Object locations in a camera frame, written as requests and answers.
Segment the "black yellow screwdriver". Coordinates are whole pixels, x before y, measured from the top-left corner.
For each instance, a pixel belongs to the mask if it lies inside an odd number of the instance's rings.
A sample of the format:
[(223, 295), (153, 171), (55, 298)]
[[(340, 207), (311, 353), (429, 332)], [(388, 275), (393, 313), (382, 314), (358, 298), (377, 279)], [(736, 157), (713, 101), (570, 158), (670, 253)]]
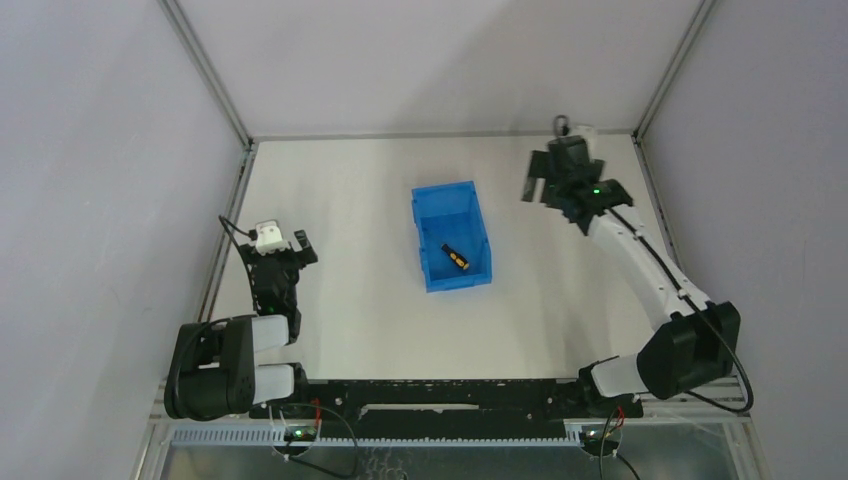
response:
[(453, 247), (451, 247), (450, 245), (448, 245), (448, 244), (446, 244), (446, 243), (443, 243), (443, 244), (441, 245), (441, 250), (442, 250), (442, 251), (443, 251), (443, 252), (444, 252), (444, 253), (445, 253), (445, 254), (446, 254), (446, 255), (450, 258), (450, 260), (451, 260), (451, 261), (452, 261), (452, 262), (453, 262), (453, 263), (454, 263), (454, 264), (455, 264), (455, 265), (456, 265), (459, 269), (461, 269), (461, 270), (465, 271), (465, 270), (468, 270), (468, 269), (470, 268), (470, 263), (469, 263), (469, 261), (466, 259), (466, 257), (465, 257), (465, 256), (463, 256), (461, 253), (459, 253), (457, 250), (455, 250), (455, 249), (454, 249)]

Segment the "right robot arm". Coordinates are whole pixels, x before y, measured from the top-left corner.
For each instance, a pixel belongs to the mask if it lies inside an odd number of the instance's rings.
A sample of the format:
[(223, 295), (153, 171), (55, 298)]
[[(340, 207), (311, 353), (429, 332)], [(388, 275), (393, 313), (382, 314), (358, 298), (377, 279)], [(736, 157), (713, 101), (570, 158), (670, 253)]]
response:
[(531, 152), (522, 195), (560, 211), (617, 263), (653, 331), (638, 352), (582, 368), (577, 383), (589, 403), (693, 394), (736, 369), (739, 312), (711, 300), (656, 245), (632, 196), (603, 178), (604, 166), (583, 137), (555, 138)]

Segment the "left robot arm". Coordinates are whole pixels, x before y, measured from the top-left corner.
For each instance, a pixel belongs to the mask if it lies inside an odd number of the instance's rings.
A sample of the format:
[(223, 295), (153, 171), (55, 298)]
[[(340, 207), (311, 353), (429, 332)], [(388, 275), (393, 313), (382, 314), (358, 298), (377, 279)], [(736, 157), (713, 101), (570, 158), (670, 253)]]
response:
[(163, 398), (169, 417), (211, 421), (295, 394), (298, 364), (257, 358), (295, 343), (300, 334), (297, 284), (318, 257), (305, 231), (294, 237), (297, 248), (270, 222), (257, 228), (253, 244), (239, 246), (252, 312), (180, 327)]

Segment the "blue plastic bin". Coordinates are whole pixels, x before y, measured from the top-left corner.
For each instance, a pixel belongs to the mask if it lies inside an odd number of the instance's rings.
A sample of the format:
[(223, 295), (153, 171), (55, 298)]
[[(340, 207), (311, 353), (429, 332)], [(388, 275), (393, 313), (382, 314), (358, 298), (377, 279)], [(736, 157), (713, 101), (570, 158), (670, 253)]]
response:
[[(491, 245), (474, 182), (414, 188), (411, 208), (427, 292), (458, 290), (492, 282)], [(441, 250), (443, 243), (465, 256), (470, 268), (459, 269)]]

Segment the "left control board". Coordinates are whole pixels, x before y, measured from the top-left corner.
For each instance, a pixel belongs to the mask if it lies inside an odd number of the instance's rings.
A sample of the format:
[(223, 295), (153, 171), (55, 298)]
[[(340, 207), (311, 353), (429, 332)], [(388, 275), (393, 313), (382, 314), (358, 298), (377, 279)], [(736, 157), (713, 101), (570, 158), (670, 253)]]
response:
[(314, 442), (317, 437), (317, 429), (314, 427), (291, 427), (283, 436), (285, 443)]

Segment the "control board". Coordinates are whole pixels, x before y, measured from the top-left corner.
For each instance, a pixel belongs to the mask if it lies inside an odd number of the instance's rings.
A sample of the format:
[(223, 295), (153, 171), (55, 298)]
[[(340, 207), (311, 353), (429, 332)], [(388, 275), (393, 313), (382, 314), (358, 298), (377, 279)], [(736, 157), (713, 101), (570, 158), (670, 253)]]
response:
[(291, 427), (283, 436), (285, 443), (314, 442), (317, 437), (317, 429), (314, 427)]
[(580, 448), (591, 458), (606, 458), (615, 454), (621, 438), (619, 430), (603, 432), (601, 429), (590, 429), (580, 434)]

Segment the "right control board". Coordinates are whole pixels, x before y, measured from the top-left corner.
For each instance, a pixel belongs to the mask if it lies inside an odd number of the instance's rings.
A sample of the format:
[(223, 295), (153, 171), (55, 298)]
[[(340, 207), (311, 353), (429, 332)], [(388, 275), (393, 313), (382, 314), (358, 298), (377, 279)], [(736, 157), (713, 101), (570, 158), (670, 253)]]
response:
[(621, 438), (619, 430), (603, 432), (601, 429), (590, 429), (580, 434), (580, 448), (591, 458), (606, 458), (615, 454)]

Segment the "left aluminium frame rail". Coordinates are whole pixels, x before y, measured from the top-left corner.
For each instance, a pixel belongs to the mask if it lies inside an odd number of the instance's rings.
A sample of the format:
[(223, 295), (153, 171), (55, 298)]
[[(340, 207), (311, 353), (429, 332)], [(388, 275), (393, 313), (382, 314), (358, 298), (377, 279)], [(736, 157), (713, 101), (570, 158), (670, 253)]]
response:
[[(245, 192), (247, 190), (253, 164), (255, 162), (256, 151), (257, 144), (253, 141), (249, 142), (242, 150), (241, 156), (237, 162), (235, 177), (229, 189), (228, 196), (226, 197), (226, 202), (224, 206), (217, 211), (216, 216), (224, 215), (228, 218), (238, 216), (244, 202)], [(228, 235), (222, 230), (217, 219), (213, 221), (213, 226), (215, 227), (214, 233), (216, 234), (215, 248), (213, 256), (211, 257), (207, 280), (195, 319), (196, 323), (206, 323), (212, 319), (223, 275), (228, 262), (230, 248)]]

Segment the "aluminium frame rail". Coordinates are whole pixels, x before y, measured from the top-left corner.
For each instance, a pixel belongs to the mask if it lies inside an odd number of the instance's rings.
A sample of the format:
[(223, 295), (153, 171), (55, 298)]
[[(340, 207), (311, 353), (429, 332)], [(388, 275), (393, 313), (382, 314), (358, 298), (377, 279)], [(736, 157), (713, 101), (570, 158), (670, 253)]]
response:
[[(255, 162), (256, 151), (257, 144), (253, 141), (249, 142), (242, 150), (241, 156), (237, 162), (235, 177), (229, 189), (228, 196), (226, 197), (226, 202), (224, 206), (217, 211), (216, 216), (224, 215), (228, 218), (238, 216), (244, 202), (245, 192), (247, 190), (253, 164)], [(216, 234), (215, 248), (213, 256), (211, 257), (207, 280), (195, 319), (196, 323), (206, 323), (212, 319), (223, 275), (228, 262), (230, 248), (228, 235), (222, 230), (217, 219), (213, 221), (213, 226), (215, 227), (214, 233)]]
[(657, 222), (659, 224), (664, 249), (669, 255), (669, 257), (672, 259), (675, 266), (684, 274), (684, 279), (691, 287), (693, 287), (693, 281), (686, 274), (684, 266), (680, 263), (680, 255), (677, 249), (676, 239), (674, 238), (674, 231), (670, 223), (668, 209), (666, 208), (660, 191), (658, 189), (655, 175), (651, 170), (648, 157), (645, 153), (645, 149), (643, 148), (643, 143), (634, 133), (631, 133), (630, 139), (632, 141), (636, 156), (638, 158), (638, 162), (642, 171), (646, 188), (648, 190), (648, 194), (651, 198), (653, 210), (655, 212)]

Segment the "right aluminium frame rail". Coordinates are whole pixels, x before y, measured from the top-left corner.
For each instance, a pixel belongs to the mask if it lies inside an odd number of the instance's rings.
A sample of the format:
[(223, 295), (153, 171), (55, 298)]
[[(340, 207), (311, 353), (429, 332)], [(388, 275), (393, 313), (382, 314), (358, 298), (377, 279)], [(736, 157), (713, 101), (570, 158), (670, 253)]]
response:
[(684, 266), (680, 263), (680, 255), (677, 249), (676, 239), (674, 238), (674, 231), (670, 223), (668, 209), (666, 208), (660, 191), (658, 189), (655, 175), (651, 170), (648, 157), (645, 153), (645, 149), (643, 148), (643, 143), (634, 133), (631, 133), (630, 139), (632, 141), (636, 156), (638, 158), (638, 162), (642, 171), (646, 188), (648, 190), (648, 194), (651, 198), (653, 210), (655, 212), (657, 222), (659, 224), (664, 249), (669, 255), (669, 257), (672, 259), (675, 266), (684, 274), (684, 279), (691, 287), (693, 287), (693, 281), (686, 274)]

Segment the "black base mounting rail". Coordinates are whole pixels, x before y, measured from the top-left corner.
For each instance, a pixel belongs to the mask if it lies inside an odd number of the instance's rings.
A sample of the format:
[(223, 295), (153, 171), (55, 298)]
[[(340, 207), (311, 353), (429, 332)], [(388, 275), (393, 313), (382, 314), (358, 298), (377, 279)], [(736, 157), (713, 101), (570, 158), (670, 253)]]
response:
[(571, 420), (643, 417), (632, 395), (602, 399), (570, 379), (305, 380), (287, 399), (256, 405), (285, 419), (319, 422), (337, 433), (551, 433)]

